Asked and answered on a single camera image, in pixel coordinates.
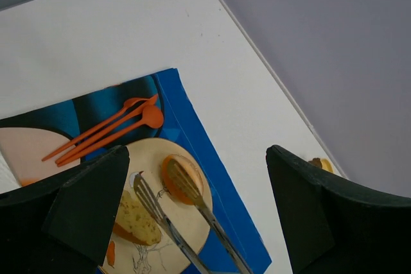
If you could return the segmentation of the seeded bread slice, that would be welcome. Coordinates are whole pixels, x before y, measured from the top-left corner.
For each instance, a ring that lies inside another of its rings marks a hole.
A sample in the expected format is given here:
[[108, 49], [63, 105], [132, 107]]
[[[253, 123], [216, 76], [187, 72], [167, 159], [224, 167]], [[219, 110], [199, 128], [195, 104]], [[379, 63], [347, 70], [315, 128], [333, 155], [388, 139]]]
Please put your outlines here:
[[160, 243], [162, 238], [155, 220], [126, 190], [121, 195], [113, 232], [131, 243], [145, 246]]

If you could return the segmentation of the metal serving tongs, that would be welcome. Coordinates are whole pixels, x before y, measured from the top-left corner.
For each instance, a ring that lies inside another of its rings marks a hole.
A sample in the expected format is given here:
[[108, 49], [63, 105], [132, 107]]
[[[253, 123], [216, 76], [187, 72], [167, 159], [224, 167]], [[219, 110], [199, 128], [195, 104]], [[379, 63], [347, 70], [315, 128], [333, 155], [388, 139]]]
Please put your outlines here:
[[[210, 210], [210, 208], [206, 205], [197, 186], [194, 184], [187, 172], [181, 167], [181, 165], [175, 163], [174, 167], [170, 168], [170, 173], [175, 183], [193, 202], [197, 211], [199, 211], [207, 224], [215, 232], [221, 244], [233, 260], [238, 271], [240, 273], [252, 273], [251, 267], [247, 264], [241, 253], [235, 248], [232, 241], [225, 233], [225, 230], [213, 214], [212, 210]], [[164, 213], [162, 207], [150, 189], [150, 186], [142, 177], [141, 173], [134, 174], [133, 189], [136, 196], [139, 198], [140, 202], [143, 204], [144, 208], [148, 211], [151, 217], [168, 234], [168, 236], [174, 241], [181, 252], [197, 268], [197, 270], [200, 273], [210, 273], [211, 271], [208, 267], [202, 262], [197, 253], [195, 253], [195, 251], [188, 245], [169, 217]]]

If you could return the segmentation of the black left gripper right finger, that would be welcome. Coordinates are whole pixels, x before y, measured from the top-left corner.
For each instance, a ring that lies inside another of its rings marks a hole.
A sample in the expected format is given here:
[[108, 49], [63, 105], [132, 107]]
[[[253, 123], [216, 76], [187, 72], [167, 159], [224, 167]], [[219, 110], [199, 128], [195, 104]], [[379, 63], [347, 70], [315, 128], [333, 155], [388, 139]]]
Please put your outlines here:
[[410, 199], [329, 173], [278, 145], [266, 162], [294, 273], [409, 273]]

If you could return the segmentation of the orange glazed bun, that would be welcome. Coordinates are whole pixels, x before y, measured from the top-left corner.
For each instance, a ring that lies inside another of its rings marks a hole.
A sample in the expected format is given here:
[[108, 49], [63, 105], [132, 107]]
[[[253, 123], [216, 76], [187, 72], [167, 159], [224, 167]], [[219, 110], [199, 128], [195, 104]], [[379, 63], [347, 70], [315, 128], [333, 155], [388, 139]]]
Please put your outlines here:
[[203, 194], [204, 185], [200, 176], [200, 171], [192, 160], [177, 154], [168, 155], [161, 164], [161, 178], [164, 182], [164, 186], [170, 192], [170, 194], [178, 201], [186, 205], [193, 205], [193, 202], [183, 193], [181, 188], [175, 183], [170, 173], [170, 168], [174, 167], [175, 163], [181, 165], [181, 167], [191, 177], [194, 184], [197, 186], [199, 193]]

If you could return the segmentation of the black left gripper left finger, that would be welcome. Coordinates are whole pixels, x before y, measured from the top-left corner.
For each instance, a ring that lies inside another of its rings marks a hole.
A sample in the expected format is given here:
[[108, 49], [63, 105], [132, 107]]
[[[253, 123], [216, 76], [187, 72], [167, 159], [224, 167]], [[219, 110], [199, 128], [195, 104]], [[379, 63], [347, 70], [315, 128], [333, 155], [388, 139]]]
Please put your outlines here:
[[112, 149], [1, 194], [1, 273], [95, 273], [105, 260], [129, 152]]

